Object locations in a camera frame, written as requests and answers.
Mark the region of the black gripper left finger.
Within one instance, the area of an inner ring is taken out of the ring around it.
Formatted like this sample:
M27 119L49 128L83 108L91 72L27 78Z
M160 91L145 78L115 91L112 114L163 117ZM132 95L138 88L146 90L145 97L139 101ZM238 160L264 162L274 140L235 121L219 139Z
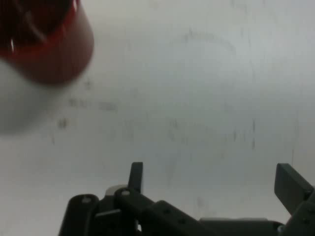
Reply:
M165 201L141 193L143 163L133 162L127 186L100 200L92 194L72 197L61 236L197 236L200 224Z

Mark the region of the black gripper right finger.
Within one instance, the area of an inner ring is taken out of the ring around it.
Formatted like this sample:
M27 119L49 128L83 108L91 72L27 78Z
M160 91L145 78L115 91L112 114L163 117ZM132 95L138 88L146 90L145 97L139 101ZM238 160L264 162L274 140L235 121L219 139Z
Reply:
M315 234L315 187L290 164L276 167L275 195L290 214L281 236L313 236Z

